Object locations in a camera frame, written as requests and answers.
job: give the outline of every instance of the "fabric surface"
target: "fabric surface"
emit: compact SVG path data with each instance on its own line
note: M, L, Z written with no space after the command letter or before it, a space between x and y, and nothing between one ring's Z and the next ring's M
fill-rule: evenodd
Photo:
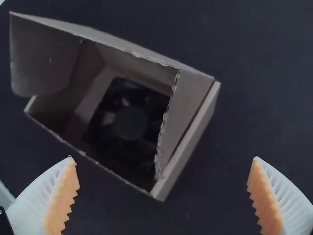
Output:
M92 26L215 76L216 114L165 203L125 185L23 114L8 11ZM81 190L65 235L259 234L246 181L260 156L313 200L313 2L7 0L0 8L0 178L17 196L72 155Z

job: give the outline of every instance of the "box wall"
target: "box wall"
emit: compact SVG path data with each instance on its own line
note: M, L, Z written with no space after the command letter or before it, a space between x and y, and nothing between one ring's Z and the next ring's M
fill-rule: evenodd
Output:
M69 86L54 94L36 96L26 112L61 135L103 66L104 62L94 42L83 41Z
M151 195L155 199L160 201L166 199L178 176L189 160L201 135L213 116L219 89L220 83L215 82L193 123L190 125L179 147L169 161L161 179L158 180L152 189Z

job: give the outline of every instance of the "computer fan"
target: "computer fan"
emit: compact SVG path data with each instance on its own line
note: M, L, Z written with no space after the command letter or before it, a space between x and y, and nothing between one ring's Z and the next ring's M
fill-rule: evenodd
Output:
M154 158L169 97L125 78L109 86L86 140L96 159L118 174L154 175Z

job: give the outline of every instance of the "cardboard box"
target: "cardboard box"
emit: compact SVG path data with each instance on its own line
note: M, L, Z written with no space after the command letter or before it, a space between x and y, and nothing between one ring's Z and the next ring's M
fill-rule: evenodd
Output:
M12 89L17 95L30 97L25 113L127 184L165 200L213 115L220 83L187 65L104 32L30 15L11 13L10 45ZM149 182L133 169L121 170L125 168L119 168L122 161L106 159L84 137L117 77L136 84L128 86L144 87L145 92L149 90L169 100L155 143L154 175ZM129 106L123 98L123 105Z

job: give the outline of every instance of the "fan blade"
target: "fan blade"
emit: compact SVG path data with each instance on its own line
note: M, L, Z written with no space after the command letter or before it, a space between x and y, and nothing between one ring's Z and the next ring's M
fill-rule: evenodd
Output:
M101 126L109 125L114 122L116 113L106 112L101 120Z
M162 94L150 94L145 98L145 112L150 121L163 120L170 98Z
M151 122L144 134L144 139L157 143L163 120Z

